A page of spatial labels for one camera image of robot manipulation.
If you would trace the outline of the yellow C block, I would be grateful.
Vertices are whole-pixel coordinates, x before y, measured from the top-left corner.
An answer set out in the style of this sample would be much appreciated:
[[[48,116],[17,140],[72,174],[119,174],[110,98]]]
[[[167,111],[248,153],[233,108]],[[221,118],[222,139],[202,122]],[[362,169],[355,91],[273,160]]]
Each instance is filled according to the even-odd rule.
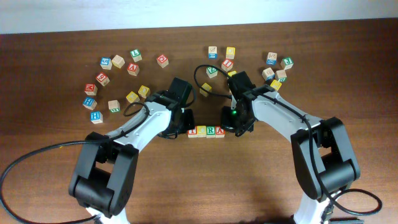
[[[197,126],[197,137],[198,138],[206,137],[206,126]]]

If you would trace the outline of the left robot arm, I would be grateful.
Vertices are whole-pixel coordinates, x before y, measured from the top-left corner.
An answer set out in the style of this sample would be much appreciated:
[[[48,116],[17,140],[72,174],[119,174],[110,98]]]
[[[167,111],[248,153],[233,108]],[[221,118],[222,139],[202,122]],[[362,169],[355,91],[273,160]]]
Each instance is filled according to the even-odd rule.
[[[139,153],[156,136],[175,139],[194,127],[187,100],[194,89],[174,78],[168,90],[151,94],[124,125],[86,137],[68,188],[69,194],[93,215],[95,223],[127,223]]]

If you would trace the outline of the green R block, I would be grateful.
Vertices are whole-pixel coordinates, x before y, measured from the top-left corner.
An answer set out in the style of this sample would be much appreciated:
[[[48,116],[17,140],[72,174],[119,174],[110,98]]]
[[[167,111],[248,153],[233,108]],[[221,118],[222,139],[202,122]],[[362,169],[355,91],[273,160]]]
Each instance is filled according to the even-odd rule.
[[[214,138],[216,136],[216,131],[214,126],[206,127],[206,138]]]

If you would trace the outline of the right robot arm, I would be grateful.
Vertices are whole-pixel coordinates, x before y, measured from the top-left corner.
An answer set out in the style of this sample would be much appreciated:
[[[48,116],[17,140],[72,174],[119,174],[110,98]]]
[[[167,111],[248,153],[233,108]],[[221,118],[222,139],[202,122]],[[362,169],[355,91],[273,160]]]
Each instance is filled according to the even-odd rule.
[[[295,175],[303,190],[291,223],[331,223],[340,196],[351,191],[361,174],[342,121],[306,114],[285,101],[276,90],[256,87],[246,72],[228,78],[231,106],[225,106],[221,127],[237,137],[262,121],[292,145]]]

